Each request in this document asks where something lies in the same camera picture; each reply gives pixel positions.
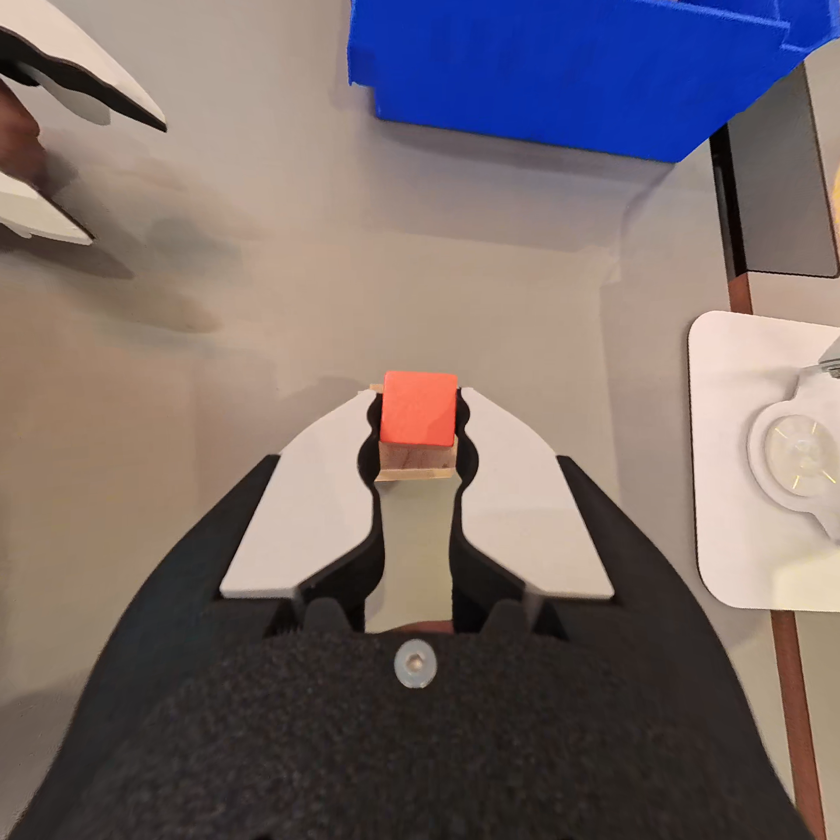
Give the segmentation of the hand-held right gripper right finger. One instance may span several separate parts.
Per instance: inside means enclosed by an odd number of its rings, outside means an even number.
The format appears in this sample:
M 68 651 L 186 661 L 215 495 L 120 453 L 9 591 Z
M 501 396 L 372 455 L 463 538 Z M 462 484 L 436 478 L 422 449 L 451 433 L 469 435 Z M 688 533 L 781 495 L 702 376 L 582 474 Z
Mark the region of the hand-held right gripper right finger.
M 472 387 L 459 390 L 456 433 L 455 585 L 481 605 L 525 594 L 611 600 L 613 584 L 549 444 Z

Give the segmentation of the red wooden cube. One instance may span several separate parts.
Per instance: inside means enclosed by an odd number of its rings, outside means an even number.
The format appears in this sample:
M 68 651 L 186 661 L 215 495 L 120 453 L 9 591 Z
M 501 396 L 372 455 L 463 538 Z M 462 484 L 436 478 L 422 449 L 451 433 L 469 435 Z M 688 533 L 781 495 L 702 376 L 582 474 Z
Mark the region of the red wooden cube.
M 451 448 L 455 443 L 458 377 L 387 371 L 382 389 L 380 440 L 409 448 Z

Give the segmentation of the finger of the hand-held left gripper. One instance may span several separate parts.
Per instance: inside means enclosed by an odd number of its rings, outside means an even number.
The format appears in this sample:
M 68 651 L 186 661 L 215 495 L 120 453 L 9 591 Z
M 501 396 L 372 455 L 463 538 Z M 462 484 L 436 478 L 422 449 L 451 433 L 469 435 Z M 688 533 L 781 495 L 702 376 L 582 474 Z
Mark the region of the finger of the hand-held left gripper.
M 3 80 L 43 88 L 65 109 L 100 126 L 112 112 L 161 132 L 163 111 L 141 85 L 47 1 L 1 2 Z
M 1 223 L 22 238 L 44 238 L 69 245 L 92 245 L 96 238 L 52 202 L 42 178 L 1 172 Z

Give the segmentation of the medium wooden cube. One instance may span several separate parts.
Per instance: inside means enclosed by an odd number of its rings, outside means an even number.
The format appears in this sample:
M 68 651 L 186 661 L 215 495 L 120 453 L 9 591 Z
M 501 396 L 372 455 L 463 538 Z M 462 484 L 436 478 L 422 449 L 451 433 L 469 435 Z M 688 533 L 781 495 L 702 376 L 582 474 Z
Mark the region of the medium wooden cube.
M 377 482 L 443 480 L 456 472 L 458 440 L 448 448 L 403 446 L 379 442 Z

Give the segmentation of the white folding stand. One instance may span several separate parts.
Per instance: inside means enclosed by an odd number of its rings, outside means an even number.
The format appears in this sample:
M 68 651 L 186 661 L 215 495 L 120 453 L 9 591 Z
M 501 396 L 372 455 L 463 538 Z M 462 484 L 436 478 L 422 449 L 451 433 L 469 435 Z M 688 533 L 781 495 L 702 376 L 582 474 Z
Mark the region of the white folding stand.
M 838 328 L 709 311 L 688 363 L 704 585 L 736 608 L 838 613 Z

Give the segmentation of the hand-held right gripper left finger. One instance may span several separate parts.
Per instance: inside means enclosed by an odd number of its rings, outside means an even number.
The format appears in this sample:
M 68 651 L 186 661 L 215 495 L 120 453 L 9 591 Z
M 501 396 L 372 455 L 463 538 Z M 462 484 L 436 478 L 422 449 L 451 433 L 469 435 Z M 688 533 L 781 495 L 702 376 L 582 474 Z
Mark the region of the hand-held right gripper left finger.
M 220 584 L 228 600 L 331 597 L 362 605 L 384 572 L 382 396 L 362 390 L 296 436 Z

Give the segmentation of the blue plastic bin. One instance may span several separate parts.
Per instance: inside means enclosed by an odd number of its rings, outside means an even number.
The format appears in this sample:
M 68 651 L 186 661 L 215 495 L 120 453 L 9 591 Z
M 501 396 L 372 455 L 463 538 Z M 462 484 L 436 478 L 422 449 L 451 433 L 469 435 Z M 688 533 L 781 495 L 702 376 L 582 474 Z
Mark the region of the blue plastic bin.
M 379 119 L 677 163 L 838 38 L 837 1 L 356 1 Z

